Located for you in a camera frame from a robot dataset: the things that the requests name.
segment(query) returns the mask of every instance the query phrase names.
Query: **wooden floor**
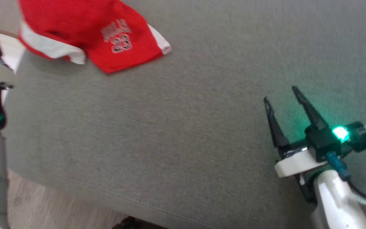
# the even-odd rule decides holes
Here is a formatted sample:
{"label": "wooden floor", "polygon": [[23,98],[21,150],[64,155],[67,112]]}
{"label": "wooden floor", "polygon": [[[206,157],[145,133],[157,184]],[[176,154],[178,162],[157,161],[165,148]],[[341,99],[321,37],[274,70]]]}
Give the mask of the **wooden floor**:
{"label": "wooden floor", "polygon": [[111,229],[126,215],[67,196],[9,171],[11,229]]}

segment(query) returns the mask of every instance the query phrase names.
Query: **couch cushion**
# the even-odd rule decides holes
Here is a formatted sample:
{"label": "couch cushion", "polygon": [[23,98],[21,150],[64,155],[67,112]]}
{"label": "couch cushion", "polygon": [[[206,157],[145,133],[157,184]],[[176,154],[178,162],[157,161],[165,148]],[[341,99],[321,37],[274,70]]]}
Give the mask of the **couch cushion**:
{"label": "couch cushion", "polygon": [[[279,179],[262,99],[291,141],[298,85],[331,125],[366,123],[366,0],[128,0],[173,46],[105,75],[25,53],[8,96],[9,166],[169,228],[311,228]],[[346,158],[366,191],[366,152]]]}

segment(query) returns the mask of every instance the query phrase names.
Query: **cable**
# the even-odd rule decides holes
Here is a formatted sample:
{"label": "cable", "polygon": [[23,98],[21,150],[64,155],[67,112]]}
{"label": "cable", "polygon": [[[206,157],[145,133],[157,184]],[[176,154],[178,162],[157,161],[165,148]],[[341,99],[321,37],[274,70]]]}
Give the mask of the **cable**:
{"label": "cable", "polygon": [[360,196],[366,198],[366,194],[360,191],[351,181],[348,181],[348,185],[350,185],[350,188],[354,190],[357,194]]}
{"label": "cable", "polygon": [[350,188],[354,190],[357,194],[359,194],[362,197],[366,198],[366,194],[361,192],[351,181],[348,181],[348,184],[350,185]]}

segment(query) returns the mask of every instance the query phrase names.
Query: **couch leg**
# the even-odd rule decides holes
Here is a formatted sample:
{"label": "couch leg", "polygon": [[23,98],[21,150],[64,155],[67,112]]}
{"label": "couch leg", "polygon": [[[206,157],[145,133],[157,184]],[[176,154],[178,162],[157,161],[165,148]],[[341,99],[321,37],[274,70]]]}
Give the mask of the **couch leg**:
{"label": "couch leg", "polygon": [[143,220],[137,220],[132,216],[128,216],[112,229],[166,229]]}
{"label": "couch leg", "polygon": [[112,229],[139,229],[140,226],[136,222],[135,218],[128,216],[123,219],[119,224],[115,225]]}

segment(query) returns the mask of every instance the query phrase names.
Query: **blue cable connector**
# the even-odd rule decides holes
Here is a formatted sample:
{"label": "blue cable connector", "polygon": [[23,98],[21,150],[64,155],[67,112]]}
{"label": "blue cable connector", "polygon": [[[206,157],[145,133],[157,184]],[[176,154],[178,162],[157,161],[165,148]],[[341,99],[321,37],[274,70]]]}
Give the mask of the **blue cable connector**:
{"label": "blue cable connector", "polygon": [[334,151],[330,151],[326,154],[327,161],[337,171],[338,175],[343,181],[349,181],[351,179],[351,173],[347,170],[345,164],[338,158],[338,155]]}

